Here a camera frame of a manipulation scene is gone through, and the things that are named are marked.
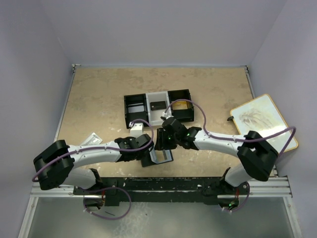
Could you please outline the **black leather card holder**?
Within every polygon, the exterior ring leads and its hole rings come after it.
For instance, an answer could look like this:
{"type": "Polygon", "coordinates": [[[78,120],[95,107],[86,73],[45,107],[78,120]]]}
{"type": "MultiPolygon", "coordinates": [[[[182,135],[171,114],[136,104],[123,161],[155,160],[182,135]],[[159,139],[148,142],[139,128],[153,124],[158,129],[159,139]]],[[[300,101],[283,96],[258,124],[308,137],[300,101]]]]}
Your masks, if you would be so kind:
{"type": "Polygon", "coordinates": [[[172,162],[174,160],[172,152],[170,150],[152,150],[148,152],[143,159],[141,159],[141,165],[143,168],[172,162]]]}

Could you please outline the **black and white organizer tray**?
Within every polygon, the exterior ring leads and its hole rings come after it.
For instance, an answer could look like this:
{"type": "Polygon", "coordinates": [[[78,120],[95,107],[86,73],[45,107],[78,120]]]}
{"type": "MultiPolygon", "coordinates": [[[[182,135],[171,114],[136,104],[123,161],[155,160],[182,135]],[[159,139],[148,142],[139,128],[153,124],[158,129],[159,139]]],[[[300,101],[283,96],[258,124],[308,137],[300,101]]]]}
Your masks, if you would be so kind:
{"type": "Polygon", "coordinates": [[[180,122],[193,122],[194,106],[188,100],[191,100],[188,89],[125,95],[126,127],[129,128],[129,123],[135,119],[143,119],[152,126],[159,126],[165,110],[180,122]]]}

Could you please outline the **clear plastic card sleeve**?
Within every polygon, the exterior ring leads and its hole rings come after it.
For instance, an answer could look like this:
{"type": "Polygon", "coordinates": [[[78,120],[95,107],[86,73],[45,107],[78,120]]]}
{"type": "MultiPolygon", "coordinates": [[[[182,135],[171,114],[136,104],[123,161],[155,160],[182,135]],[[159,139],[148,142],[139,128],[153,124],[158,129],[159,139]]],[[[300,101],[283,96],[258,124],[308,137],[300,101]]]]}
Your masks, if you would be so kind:
{"type": "Polygon", "coordinates": [[[102,143],[102,141],[103,140],[93,132],[81,143],[81,145],[99,145],[102,143]]]}

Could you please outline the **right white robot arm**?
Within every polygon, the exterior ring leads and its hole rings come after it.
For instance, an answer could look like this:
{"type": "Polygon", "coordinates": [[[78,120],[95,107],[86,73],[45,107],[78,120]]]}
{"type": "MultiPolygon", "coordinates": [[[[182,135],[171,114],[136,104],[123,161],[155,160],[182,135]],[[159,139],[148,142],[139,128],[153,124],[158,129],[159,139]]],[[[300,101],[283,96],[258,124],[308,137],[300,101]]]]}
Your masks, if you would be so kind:
{"type": "Polygon", "coordinates": [[[157,130],[155,150],[184,149],[209,150],[234,156],[240,164],[228,168],[223,176],[210,186],[220,193],[232,191],[241,184],[256,179],[268,181],[278,152],[255,131],[246,135],[211,135],[200,127],[184,126],[174,117],[163,121],[157,130]]]}

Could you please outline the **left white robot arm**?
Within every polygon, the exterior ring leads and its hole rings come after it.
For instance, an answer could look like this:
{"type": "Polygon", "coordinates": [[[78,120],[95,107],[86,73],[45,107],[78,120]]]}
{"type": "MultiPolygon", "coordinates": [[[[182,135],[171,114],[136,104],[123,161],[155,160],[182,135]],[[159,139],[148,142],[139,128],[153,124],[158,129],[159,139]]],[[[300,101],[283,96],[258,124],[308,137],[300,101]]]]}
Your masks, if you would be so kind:
{"type": "Polygon", "coordinates": [[[154,146],[153,138],[148,134],[139,137],[117,138],[108,143],[91,146],[67,145],[65,140],[58,140],[40,153],[33,164],[36,175],[33,182],[38,182],[41,190],[50,190],[62,184],[89,189],[100,183],[99,175],[92,169],[77,173],[75,170],[86,165],[110,162],[129,162],[149,156],[154,146]]]}

